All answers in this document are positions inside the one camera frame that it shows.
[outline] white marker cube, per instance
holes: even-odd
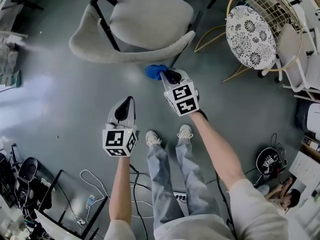
[[[193,82],[167,90],[164,92],[164,96],[179,117],[199,110],[198,98]]]
[[[111,157],[130,157],[137,142],[133,129],[110,129],[102,131],[102,147]]]

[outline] black hair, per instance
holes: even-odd
[[[289,194],[291,194],[291,199],[290,199],[290,204],[288,205],[288,208],[292,208],[299,203],[301,194],[296,189],[292,189]]]

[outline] shoelace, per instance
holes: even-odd
[[[190,140],[190,139],[194,136],[192,133],[190,133],[190,134],[185,134],[185,133],[180,134],[180,133],[177,133],[176,135],[178,136],[179,139],[188,139],[188,140]]]
[[[154,140],[148,141],[146,144],[147,144],[148,146],[152,146],[152,145],[156,145],[156,144],[159,144],[159,145],[160,145],[161,142],[162,142],[162,140],[157,137],[157,138],[154,139]]]

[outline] gray upholstered chair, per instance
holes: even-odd
[[[109,25],[98,0],[91,0],[80,26],[69,40],[71,51],[79,58],[98,63],[156,62],[174,57],[192,41],[202,16],[191,24],[193,8],[183,0],[107,0],[114,5]],[[113,48],[106,45],[99,32],[104,30]],[[144,52],[121,52],[113,35]]]

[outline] round patterned cushion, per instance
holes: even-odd
[[[246,67],[270,69],[276,42],[266,20],[252,8],[239,5],[226,18],[226,39],[235,57]]]

